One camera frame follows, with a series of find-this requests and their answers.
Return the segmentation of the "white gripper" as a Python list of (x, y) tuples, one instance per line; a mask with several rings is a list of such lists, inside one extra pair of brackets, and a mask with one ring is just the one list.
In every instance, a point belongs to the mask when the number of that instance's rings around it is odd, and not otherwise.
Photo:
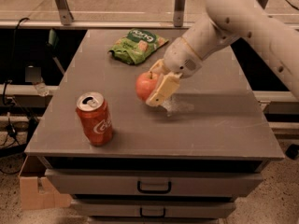
[(161, 105), (177, 91), (180, 77), (191, 77), (202, 66), (203, 61), (192, 51), (185, 39), (183, 37), (177, 38), (166, 49), (164, 59), (159, 59), (149, 69), (151, 73), (158, 74), (159, 77), (155, 89), (146, 100), (146, 104), (149, 106)]

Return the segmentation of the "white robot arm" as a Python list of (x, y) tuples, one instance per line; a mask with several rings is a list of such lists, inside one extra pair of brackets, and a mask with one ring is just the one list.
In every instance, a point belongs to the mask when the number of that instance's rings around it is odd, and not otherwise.
[(146, 104), (161, 105), (183, 78), (193, 76), (210, 55), (239, 38), (299, 98), (299, 33), (268, 15), (256, 0), (206, 0), (204, 16), (150, 68), (159, 78)]

